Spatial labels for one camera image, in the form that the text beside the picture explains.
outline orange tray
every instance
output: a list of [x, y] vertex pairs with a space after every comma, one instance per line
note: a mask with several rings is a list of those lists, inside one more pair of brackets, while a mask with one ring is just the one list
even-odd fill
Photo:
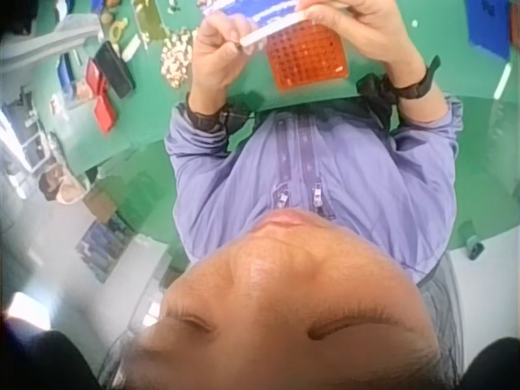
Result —
[[349, 74], [340, 36], [309, 20], [268, 37], [267, 57], [278, 89]]

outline lavender shirt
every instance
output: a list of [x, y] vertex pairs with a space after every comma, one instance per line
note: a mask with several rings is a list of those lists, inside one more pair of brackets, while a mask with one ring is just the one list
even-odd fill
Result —
[[228, 134], [193, 128], [178, 105], [165, 144], [177, 182], [173, 215], [192, 262], [244, 235], [269, 210], [319, 213], [376, 244], [420, 281], [445, 251], [462, 104], [391, 135], [356, 100], [273, 111], [228, 152]]

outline black wristband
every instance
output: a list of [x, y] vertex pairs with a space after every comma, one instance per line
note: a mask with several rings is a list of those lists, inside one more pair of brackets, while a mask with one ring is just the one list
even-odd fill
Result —
[[440, 68], [440, 57], [436, 55], [433, 58], [433, 61], [431, 61], [430, 67], [426, 69], [426, 75], [422, 78], [421, 81], [419, 81], [416, 84], [412, 84], [408, 87], [404, 88], [396, 88], [392, 85], [390, 82], [390, 79], [388, 78], [388, 75], [386, 75], [386, 79], [388, 80], [388, 83], [390, 87], [392, 88], [392, 91], [395, 93], [395, 95], [398, 98], [408, 99], [408, 100], [414, 100], [414, 99], [420, 99], [424, 98], [428, 92], [431, 90], [431, 86], [433, 85], [433, 76], [437, 72], [437, 69]]
[[212, 115], [204, 115], [194, 112], [189, 107], [189, 93], [186, 94], [186, 115], [197, 130], [208, 133], [219, 132], [222, 129], [222, 126], [225, 126], [222, 119], [226, 108], [227, 105], [224, 105]]
[[427, 95], [433, 85], [433, 76], [440, 67], [440, 57], [436, 55], [426, 70], [426, 75], [416, 84], [404, 88], [396, 88], [392, 85], [388, 75], [383, 77], [370, 73], [360, 79], [356, 86], [357, 92], [364, 98], [383, 99], [386, 103], [396, 105], [399, 98], [414, 100]]

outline closed eye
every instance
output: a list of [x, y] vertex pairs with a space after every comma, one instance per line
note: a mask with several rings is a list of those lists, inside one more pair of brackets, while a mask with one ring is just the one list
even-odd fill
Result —
[[168, 317], [197, 332], [211, 333], [215, 330], [213, 325], [195, 314], [184, 312], [170, 313]]
[[307, 331], [307, 336], [311, 340], [323, 340], [327, 336], [348, 327], [368, 324], [402, 326], [401, 321], [377, 308], [358, 307], [355, 310], [348, 310], [346, 313], [337, 315], [333, 319], [330, 318], [313, 324]]

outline green workbench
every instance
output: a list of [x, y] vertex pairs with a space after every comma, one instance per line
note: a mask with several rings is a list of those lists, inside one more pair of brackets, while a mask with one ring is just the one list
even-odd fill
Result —
[[[123, 1], [118, 19], [126, 16], [132, 23], [123, 35], [122, 47], [137, 31], [130, 0]], [[157, 1], [163, 23], [171, 30], [198, 26], [201, 14], [195, 6], [196, 0], [177, 0], [181, 12], [174, 15], [166, 12], [167, 0]], [[88, 1], [76, 2], [75, 12], [89, 11]], [[464, 2], [400, 0], [399, 3], [410, 36], [425, 59], [429, 61], [435, 54], [442, 58], [437, 82], [464, 103], [465, 130], [459, 138], [455, 183], [458, 213], [450, 248], [464, 245], [458, 229], [466, 221], [473, 222], [482, 239], [505, 232], [518, 225], [520, 202], [518, 54], [512, 53], [513, 71], [500, 101], [496, 102], [493, 94], [505, 62], [468, 44]], [[55, 26], [52, 4], [53, 0], [40, 0], [38, 34], [49, 33]], [[412, 28], [415, 20], [418, 27]], [[97, 42], [90, 42], [79, 50], [84, 65], [97, 47]], [[148, 51], [141, 47], [128, 64], [136, 91], [123, 101], [111, 94], [119, 120], [108, 136], [98, 130], [91, 106], [73, 110], [68, 122], [50, 117], [48, 101], [59, 90], [56, 58], [38, 65], [32, 90], [45, 129], [60, 137], [71, 169], [81, 172], [108, 159], [104, 164], [108, 167], [108, 177], [99, 185], [110, 194], [120, 214], [137, 232], [181, 250], [171, 218], [176, 199], [175, 180], [161, 140], [168, 130], [171, 108], [184, 98], [187, 85], [175, 90], [163, 79], [160, 51], [159, 42]], [[347, 80], [280, 93], [265, 55], [259, 54], [232, 86], [231, 94], [255, 92], [262, 99], [249, 103], [260, 110], [353, 95], [355, 81], [378, 67], [349, 48], [347, 56], [350, 67]], [[83, 68], [74, 60], [72, 64], [76, 75], [82, 76]], [[237, 142], [237, 137], [232, 138], [231, 146]]]
[[[168, 0], [156, 0], [163, 24], [171, 31], [183, 26], [195, 28], [202, 13], [196, 0], [178, 0], [181, 11], [167, 13]], [[401, 11], [409, 34], [426, 61], [439, 54], [443, 66], [436, 77], [440, 87], [449, 93], [464, 97], [492, 98], [505, 67], [505, 61], [468, 44], [464, 2], [453, 0], [400, 0]], [[55, 26], [52, 2], [40, 1], [37, 34], [48, 33]], [[76, 0], [75, 13], [89, 12], [90, 1]], [[117, 19], [130, 21], [120, 42], [124, 48], [137, 32], [137, 23], [130, 0], [123, 0]], [[84, 74], [89, 55], [95, 53], [98, 43], [89, 43], [78, 50], [83, 67], [75, 61], [75, 76]], [[59, 90], [55, 72], [56, 59], [45, 61], [35, 71], [35, 106], [45, 128], [54, 131], [61, 139], [70, 168], [76, 172], [106, 161], [125, 150], [136, 150], [161, 140], [168, 129], [171, 108], [184, 98], [188, 85], [172, 89], [160, 74], [159, 56], [162, 42], [151, 42], [149, 49], [143, 45], [128, 66], [136, 82], [132, 96], [119, 100], [110, 94], [119, 118], [109, 135], [103, 135], [94, 121], [93, 108], [81, 106], [72, 110], [70, 121], [52, 118], [48, 101]], [[315, 84], [288, 92], [279, 92], [271, 77], [271, 70], [264, 53], [252, 58], [242, 77], [232, 86], [230, 94], [255, 92], [249, 103], [255, 110], [292, 105], [301, 102], [353, 96], [355, 83], [368, 72], [379, 70], [377, 63], [362, 58], [346, 46], [350, 75], [345, 80]], [[502, 96], [503, 102], [518, 102], [518, 59], [513, 56], [513, 72]]]

